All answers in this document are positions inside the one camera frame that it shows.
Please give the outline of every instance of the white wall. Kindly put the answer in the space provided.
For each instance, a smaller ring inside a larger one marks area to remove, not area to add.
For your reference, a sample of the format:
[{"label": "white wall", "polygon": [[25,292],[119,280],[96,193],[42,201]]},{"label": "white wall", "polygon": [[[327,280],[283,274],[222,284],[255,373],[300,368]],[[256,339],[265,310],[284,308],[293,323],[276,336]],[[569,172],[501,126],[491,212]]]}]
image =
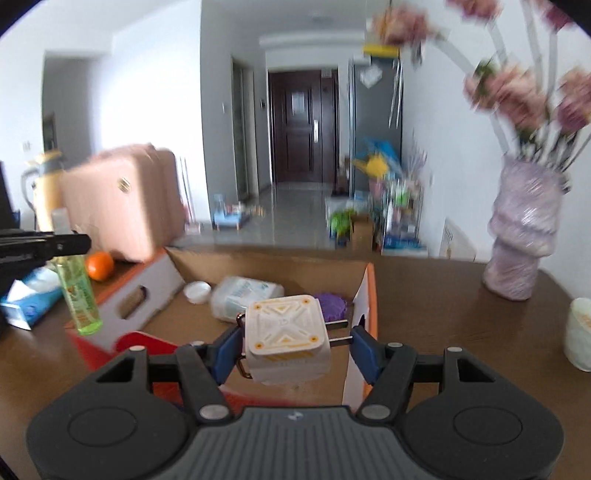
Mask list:
[{"label": "white wall", "polygon": [[[269,72],[337,68],[339,70],[339,154],[349,154],[349,62],[363,58],[363,32],[357,40],[331,40],[330,37],[316,40],[317,44],[286,45],[266,48]],[[298,42],[298,35],[292,41]]]},{"label": "white wall", "polygon": [[57,145],[67,166],[93,153],[90,144],[90,60],[71,59],[43,79],[43,115],[55,116]]},{"label": "white wall", "polygon": [[186,0],[114,36],[112,54],[91,66],[91,143],[99,151],[151,142],[187,158],[197,220],[209,221],[200,17],[201,0]]},{"label": "white wall", "polygon": [[[432,19],[451,31],[454,42],[476,65],[492,57],[494,49],[487,31],[463,22],[457,11],[444,2],[414,0]],[[520,2],[504,2],[499,28],[514,60],[531,64]],[[542,49],[547,51],[545,27],[541,30]],[[579,30],[559,34],[559,71],[575,64],[591,67],[591,41]],[[408,151],[413,131],[428,152],[434,184],[424,202],[421,233],[433,251],[439,251],[443,223],[449,216],[476,245],[479,258],[490,256],[493,238],[487,222],[498,190],[502,151],[486,115],[474,113],[462,94],[464,74],[433,45],[427,44],[426,59],[418,70],[404,54],[404,140]],[[573,191],[565,197],[563,221],[557,252],[543,262],[573,295],[591,296],[591,149],[571,169]]]},{"label": "white wall", "polygon": [[210,202],[221,193],[226,201],[238,201],[232,133],[232,58],[254,73],[255,128],[259,189],[271,183],[267,112],[260,100],[267,98],[265,56],[258,37],[244,30],[213,0],[203,0],[201,24],[201,91],[203,151]]},{"label": "white wall", "polygon": [[[46,51],[99,55],[111,49],[109,35],[47,25],[51,2],[43,2],[0,39],[0,160],[5,164],[12,207],[20,209],[24,228],[33,228],[33,213],[20,192],[25,162],[43,152],[41,90]],[[30,151],[22,145],[29,142]]]}]

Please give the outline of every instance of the metal prong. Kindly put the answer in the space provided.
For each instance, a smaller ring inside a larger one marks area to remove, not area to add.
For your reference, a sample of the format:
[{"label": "metal prong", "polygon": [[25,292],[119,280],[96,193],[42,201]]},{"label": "metal prong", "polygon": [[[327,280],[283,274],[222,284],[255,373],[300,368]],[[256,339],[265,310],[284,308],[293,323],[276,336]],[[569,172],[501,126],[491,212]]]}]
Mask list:
[{"label": "metal prong", "polygon": [[347,328],[349,326],[348,320],[334,320],[324,324],[327,330],[338,330],[339,328]]},{"label": "metal prong", "polygon": [[236,315],[236,324],[242,328],[244,327],[244,318],[246,317],[245,313],[239,313],[238,315]]},{"label": "metal prong", "polygon": [[342,345],[351,345],[353,343],[353,337],[349,335],[348,337],[339,337],[339,338],[331,338],[330,339],[330,347],[334,346],[342,346]]},{"label": "metal prong", "polygon": [[242,361],[246,359],[246,355],[244,355],[244,353],[240,356],[240,358],[238,358],[238,362],[236,362],[236,368],[238,369],[238,371],[240,372],[240,374],[244,377],[247,378],[249,380],[252,380],[252,375],[246,371],[246,369],[244,368],[244,365],[242,365]]}]

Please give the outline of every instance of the refrigerator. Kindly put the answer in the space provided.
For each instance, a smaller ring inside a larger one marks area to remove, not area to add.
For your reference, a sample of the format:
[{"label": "refrigerator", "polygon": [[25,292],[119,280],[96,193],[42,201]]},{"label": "refrigerator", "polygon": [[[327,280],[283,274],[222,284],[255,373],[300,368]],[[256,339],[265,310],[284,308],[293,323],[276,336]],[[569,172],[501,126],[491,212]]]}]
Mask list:
[{"label": "refrigerator", "polygon": [[[375,81],[376,67],[381,78]],[[372,58],[371,64],[349,64],[349,154],[363,159],[368,149],[366,139],[390,142],[399,158],[402,147],[402,64],[399,59]],[[369,190],[367,176],[351,162],[349,194]]]}]

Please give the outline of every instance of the orange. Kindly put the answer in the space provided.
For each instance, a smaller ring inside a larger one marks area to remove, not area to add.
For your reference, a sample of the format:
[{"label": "orange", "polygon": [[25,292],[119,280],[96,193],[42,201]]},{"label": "orange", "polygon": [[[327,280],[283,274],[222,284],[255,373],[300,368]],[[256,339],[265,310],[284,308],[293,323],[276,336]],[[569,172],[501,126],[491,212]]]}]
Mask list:
[{"label": "orange", "polygon": [[86,272],[93,280],[108,280],[114,271],[115,260],[108,252],[96,252],[86,259]]}]

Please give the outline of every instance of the purple soap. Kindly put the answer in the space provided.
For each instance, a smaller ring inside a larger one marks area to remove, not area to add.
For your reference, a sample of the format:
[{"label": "purple soap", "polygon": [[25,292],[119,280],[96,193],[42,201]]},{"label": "purple soap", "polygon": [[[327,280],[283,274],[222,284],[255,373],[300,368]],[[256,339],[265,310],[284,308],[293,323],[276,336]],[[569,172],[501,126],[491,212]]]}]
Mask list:
[{"label": "purple soap", "polygon": [[325,322],[333,322],[334,320],[342,320],[347,313],[347,302],[332,293],[319,293],[314,295],[314,298],[320,302],[322,309],[322,316]]}]

